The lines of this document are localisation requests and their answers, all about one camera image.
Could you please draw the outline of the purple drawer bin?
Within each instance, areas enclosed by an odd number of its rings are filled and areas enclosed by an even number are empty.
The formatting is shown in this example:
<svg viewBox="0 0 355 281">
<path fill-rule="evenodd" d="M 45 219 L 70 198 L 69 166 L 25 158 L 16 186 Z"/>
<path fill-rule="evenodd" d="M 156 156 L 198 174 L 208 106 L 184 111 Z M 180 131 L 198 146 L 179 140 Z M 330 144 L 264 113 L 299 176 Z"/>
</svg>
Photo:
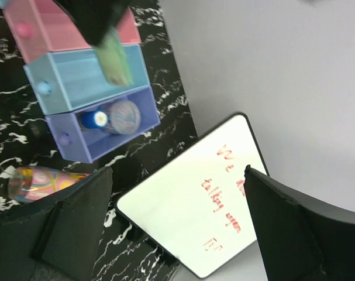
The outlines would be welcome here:
<svg viewBox="0 0 355 281">
<path fill-rule="evenodd" d="M 130 135 L 113 134 L 101 129 L 84 129 L 78 118 L 83 112 L 103 111 L 108 104 L 121 100 L 134 102 L 141 114 L 138 130 Z M 46 116 L 46 122 L 63 159 L 92 163 L 139 135 L 160 125 L 153 90 L 150 86 L 98 102 L 73 112 Z"/>
</svg>

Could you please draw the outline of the green transparent highlighter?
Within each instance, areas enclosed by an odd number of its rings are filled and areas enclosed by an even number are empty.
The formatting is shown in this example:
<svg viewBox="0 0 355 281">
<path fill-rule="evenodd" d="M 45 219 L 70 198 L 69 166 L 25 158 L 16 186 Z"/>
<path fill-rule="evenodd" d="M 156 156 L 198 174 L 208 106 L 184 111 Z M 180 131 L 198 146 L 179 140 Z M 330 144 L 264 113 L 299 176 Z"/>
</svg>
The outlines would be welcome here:
<svg viewBox="0 0 355 281">
<path fill-rule="evenodd" d="M 93 49 L 108 83 L 119 86 L 133 84 L 130 63 L 115 28 L 111 27 L 102 42 Z"/>
</svg>

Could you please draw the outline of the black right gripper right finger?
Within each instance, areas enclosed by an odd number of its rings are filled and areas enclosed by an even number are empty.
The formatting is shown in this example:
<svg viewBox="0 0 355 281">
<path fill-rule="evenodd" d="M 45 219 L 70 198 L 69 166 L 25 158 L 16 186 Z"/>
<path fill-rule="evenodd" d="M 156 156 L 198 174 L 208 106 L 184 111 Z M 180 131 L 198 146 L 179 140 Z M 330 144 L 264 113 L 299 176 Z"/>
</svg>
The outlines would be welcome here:
<svg viewBox="0 0 355 281">
<path fill-rule="evenodd" d="M 250 166 L 244 176 L 268 280 L 355 280 L 355 212 Z"/>
</svg>

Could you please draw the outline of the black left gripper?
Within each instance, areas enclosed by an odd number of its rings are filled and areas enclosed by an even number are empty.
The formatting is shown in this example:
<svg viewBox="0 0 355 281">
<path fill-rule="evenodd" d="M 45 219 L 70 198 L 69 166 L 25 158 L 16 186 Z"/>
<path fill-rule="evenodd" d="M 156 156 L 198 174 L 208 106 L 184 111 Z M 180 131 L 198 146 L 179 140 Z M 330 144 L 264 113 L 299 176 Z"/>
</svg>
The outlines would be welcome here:
<svg viewBox="0 0 355 281">
<path fill-rule="evenodd" d="M 122 20 L 131 0 L 54 0 L 75 24 L 85 41 L 99 46 L 110 28 Z"/>
</svg>

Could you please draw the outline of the sky blue drawer bin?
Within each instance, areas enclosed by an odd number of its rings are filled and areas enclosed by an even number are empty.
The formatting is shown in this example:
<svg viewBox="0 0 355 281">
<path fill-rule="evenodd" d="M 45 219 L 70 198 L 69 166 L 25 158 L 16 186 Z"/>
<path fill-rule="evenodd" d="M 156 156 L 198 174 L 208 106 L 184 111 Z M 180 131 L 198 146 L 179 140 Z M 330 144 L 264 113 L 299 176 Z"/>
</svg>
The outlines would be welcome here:
<svg viewBox="0 0 355 281">
<path fill-rule="evenodd" d="M 124 46 L 131 85 L 109 84 L 92 49 L 48 52 L 23 66 L 45 115 L 75 111 L 150 85 L 141 47 Z"/>
</svg>

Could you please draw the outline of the blue and grey bottle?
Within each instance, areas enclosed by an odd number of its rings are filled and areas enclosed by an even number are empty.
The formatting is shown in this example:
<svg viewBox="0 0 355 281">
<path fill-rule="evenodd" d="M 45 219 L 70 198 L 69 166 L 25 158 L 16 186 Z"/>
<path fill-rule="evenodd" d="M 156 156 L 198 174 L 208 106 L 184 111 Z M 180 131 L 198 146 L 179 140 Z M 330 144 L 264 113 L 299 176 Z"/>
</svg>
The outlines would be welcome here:
<svg viewBox="0 0 355 281">
<path fill-rule="evenodd" d="M 108 123 L 108 116 L 101 110 L 83 112 L 78 118 L 79 124 L 84 129 L 101 129 Z"/>
</svg>

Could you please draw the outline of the pink drawer bin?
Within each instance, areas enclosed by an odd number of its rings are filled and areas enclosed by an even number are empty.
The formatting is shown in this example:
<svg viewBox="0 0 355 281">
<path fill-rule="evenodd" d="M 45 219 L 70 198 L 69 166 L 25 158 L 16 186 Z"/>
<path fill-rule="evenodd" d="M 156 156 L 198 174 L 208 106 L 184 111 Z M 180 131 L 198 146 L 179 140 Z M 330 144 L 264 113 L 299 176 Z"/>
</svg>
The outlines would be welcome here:
<svg viewBox="0 0 355 281">
<path fill-rule="evenodd" d="M 25 63 L 47 52 L 90 47 L 72 20 L 54 1 L 9 1 L 2 11 Z M 141 42 L 129 7 L 116 28 L 122 44 Z"/>
</svg>

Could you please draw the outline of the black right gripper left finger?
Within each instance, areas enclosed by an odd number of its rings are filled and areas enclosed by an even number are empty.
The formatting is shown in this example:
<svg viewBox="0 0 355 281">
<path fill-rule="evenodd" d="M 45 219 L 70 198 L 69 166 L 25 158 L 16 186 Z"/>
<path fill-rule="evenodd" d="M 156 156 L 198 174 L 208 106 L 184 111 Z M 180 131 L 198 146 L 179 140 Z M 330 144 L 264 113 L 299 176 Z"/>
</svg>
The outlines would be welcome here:
<svg viewBox="0 0 355 281">
<path fill-rule="evenodd" d="M 91 280 L 111 192 L 103 167 L 0 213 L 0 280 Z"/>
</svg>

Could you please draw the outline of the light blue drawer bin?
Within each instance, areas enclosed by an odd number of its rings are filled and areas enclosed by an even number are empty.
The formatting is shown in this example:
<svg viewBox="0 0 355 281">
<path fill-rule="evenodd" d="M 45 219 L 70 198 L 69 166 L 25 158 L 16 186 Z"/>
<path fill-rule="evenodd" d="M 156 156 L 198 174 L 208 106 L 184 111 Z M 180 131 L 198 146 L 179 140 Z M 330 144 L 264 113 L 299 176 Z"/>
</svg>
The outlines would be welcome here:
<svg viewBox="0 0 355 281">
<path fill-rule="evenodd" d="M 8 3 L 9 0 L 0 0 L 0 9 L 5 9 Z"/>
</svg>

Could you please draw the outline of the clear jar of bands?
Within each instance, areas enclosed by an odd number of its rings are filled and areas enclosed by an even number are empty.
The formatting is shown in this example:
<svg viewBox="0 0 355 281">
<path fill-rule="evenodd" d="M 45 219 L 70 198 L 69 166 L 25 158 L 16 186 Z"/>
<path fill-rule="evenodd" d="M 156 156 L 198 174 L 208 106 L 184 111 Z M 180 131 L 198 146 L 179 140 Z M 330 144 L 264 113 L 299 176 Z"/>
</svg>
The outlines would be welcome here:
<svg viewBox="0 0 355 281">
<path fill-rule="evenodd" d="M 108 104 L 103 108 L 108 117 L 106 130 L 113 134 L 130 135 L 135 133 L 141 123 L 138 106 L 128 100 Z"/>
</svg>

